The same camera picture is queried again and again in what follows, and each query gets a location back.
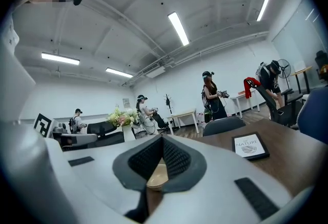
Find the flower vase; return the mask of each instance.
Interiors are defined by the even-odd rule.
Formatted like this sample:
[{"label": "flower vase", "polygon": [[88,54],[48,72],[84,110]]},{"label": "flower vase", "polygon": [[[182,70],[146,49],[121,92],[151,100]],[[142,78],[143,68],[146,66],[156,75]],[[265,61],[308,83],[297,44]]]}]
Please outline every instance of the flower vase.
[{"label": "flower vase", "polygon": [[135,136],[132,132],[132,128],[130,125],[123,126],[122,131],[123,131],[123,135],[124,135],[124,142],[135,140]]}]

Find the wooden desk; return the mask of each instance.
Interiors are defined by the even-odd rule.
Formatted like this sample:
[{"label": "wooden desk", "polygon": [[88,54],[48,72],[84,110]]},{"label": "wooden desk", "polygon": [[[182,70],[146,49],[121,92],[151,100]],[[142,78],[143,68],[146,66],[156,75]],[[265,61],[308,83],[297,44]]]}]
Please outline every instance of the wooden desk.
[{"label": "wooden desk", "polygon": [[294,75],[296,77],[296,81],[297,81],[297,86],[298,86],[298,92],[301,93],[301,87],[299,86],[299,81],[298,81],[298,77],[297,75],[298,74],[301,74],[303,73],[304,74],[304,79],[305,79],[305,85],[306,85],[306,91],[307,93],[309,94],[310,93],[310,88],[309,88],[309,81],[308,81],[308,76],[306,75],[306,72],[308,70],[310,70],[312,68],[312,66],[309,66],[309,67],[306,67],[305,69],[301,70],[301,71],[298,71],[294,74],[291,74],[291,75]]},{"label": "wooden desk", "polygon": [[174,135],[173,130],[172,130],[172,125],[170,123],[170,119],[177,118],[178,126],[179,126],[179,128],[181,128],[180,122],[179,122],[179,117],[185,116],[185,115],[191,115],[193,117],[194,124],[195,124],[195,127],[196,127],[196,132],[197,132],[197,134],[199,134],[195,112],[196,112],[196,108],[188,110],[186,112],[182,112],[182,113],[178,113],[178,114],[172,114],[172,115],[168,116],[167,119],[168,119],[168,122],[169,122],[169,127],[170,127],[171,134]]},{"label": "wooden desk", "polygon": [[270,157],[251,162],[253,165],[280,181],[293,196],[315,183],[328,146],[270,120],[262,119],[236,130],[194,140],[232,150],[233,136],[255,131],[268,148]]}]

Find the person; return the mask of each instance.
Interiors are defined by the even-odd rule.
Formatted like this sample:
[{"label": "person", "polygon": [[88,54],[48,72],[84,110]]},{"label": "person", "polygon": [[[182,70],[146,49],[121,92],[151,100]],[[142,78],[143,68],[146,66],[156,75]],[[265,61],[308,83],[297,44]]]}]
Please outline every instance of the person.
[{"label": "person", "polygon": [[80,115],[82,113],[83,112],[81,111],[81,109],[80,108],[77,108],[75,110],[75,114],[73,116],[73,120],[75,121],[75,124],[76,124],[76,134],[81,134],[81,129],[87,127],[86,124],[83,124],[82,123],[82,119],[80,118]]},{"label": "person", "polygon": [[217,87],[212,80],[212,74],[214,73],[210,73],[209,71],[203,73],[202,75],[204,80],[203,89],[206,95],[206,99],[211,106],[212,118],[213,120],[217,120],[220,118],[227,117],[227,113],[220,100],[222,94],[217,92]]},{"label": "person", "polygon": [[148,98],[144,97],[143,95],[138,95],[136,109],[139,112],[139,120],[143,128],[149,135],[157,135],[158,131],[156,129],[155,122],[152,121],[150,118],[150,116],[156,114],[157,111],[155,110],[149,111],[145,103],[147,99]]},{"label": "person", "polygon": [[278,61],[272,62],[260,69],[260,83],[265,88],[267,93],[279,102],[280,107],[284,106],[281,96],[281,91],[278,85],[278,74],[280,74]]},{"label": "person", "polygon": [[[67,2],[68,0],[16,0],[0,25],[0,121],[19,121],[24,104],[33,91],[35,81],[15,57],[15,47],[19,37],[14,30],[12,13],[25,3]],[[81,0],[73,0],[78,5]]]}]

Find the white wall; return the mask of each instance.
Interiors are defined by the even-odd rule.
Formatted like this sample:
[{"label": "white wall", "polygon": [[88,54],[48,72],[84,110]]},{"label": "white wall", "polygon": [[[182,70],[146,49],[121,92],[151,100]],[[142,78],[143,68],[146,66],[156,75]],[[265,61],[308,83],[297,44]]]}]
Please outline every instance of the white wall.
[{"label": "white wall", "polygon": [[[322,85],[316,71],[319,67],[315,62],[315,57],[318,51],[325,51],[328,47],[327,29],[324,25],[319,24],[322,19],[318,15],[319,10],[312,0],[302,0],[295,13],[288,19],[287,24],[273,39],[273,45],[280,57],[291,64],[292,73],[295,72],[293,65],[300,61],[303,61],[307,67],[312,66],[312,69],[306,72],[311,88]],[[300,74],[298,79],[300,87],[305,89],[303,74]],[[292,88],[296,90],[297,82],[295,77],[291,76],[290,81]]]},{"label": "white wall", "polygon": [[[202,73],[214,72],[213,81],[218,90],[227,90],[230,95],[236,95],[244,90],[243,80],[255,77],[255,72],[261,62],[270,63],[273,59],[279,59],[278,52],[267,41],[254,44],[243,44],[234,48],[226,48],[202,58],[189,61],[153,79],[148,78],[133,88],[135,97],[143,94],[148,98],[147,106],[158,107],[158,113],[162,118],[169,116],[170,112],[165,104],[165,94],[172,99],[174,113],[196,108],[197,112],[203,112],[201,101],[203,88]],[[258,94],[260,103],[264,99]],[[245,98],[241,100],[243,110],[249,108]],[[234,113],[233,102],[226,99],[226,111]],[[191,118],[182,117],[182,125],[192,124]]]},{"label": "white wall", "polygon": [[20,115],[23,120],[35,119],[42,113],[62,121],[72,117],[75,109],[80,108],[83,111],[82,120],[96,123],[113,112],[116,105],[124,109],[123,98],[129,98],[131,107],[135,107],[134,95],[128,87],[67,77],[31,75],[36,86]]}]

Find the chair backrest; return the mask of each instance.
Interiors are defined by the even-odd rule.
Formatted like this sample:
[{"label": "chair backrest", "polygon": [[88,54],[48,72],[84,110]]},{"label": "chair backrest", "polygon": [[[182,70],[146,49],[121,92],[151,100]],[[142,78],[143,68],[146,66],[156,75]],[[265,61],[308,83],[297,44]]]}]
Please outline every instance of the chair backrest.
[{"label": "chair backrest", "polygon": [[117,127],[113,126],[112,123],[103,121],[103,122],[99,122],[99,123],[88,124],[87,133],[88,134],[96,134],[96,135],[100,136],[100,135],[105,135],[107,133],[110,133],[116,129],[117,129]]},{"label": "chair backrest", "polygon": [[271,114],[271,120],[276,121],[278,119],[277,105],[273,98],[268,94],[263,86],[255,87],[257,92],[264,98],[266,105],[268,106]]},{"label": "chair backrest", "polygon": [[327,53],[324,53],[323,51],[317,52],[317,57],[315,58],[315,61],[319,67],[319,70],[323,65],[328,65],[328,56]]},{"label": "chair backrest", "polygon": [[246,126],[238,116],[225,117],[209,122],[203,132],[203,136],[210,136]]},{"label": "chair backrest", "polygon": [[299,131],[328,144],[328,87],[310,92],[297,117]]},{"label": "chair backrest", "polygon": [[167,125],[165,124],[164,120],[160,117],[159,114],[153,115],[153,119],[157,122],[159,128],[165,128]]}]

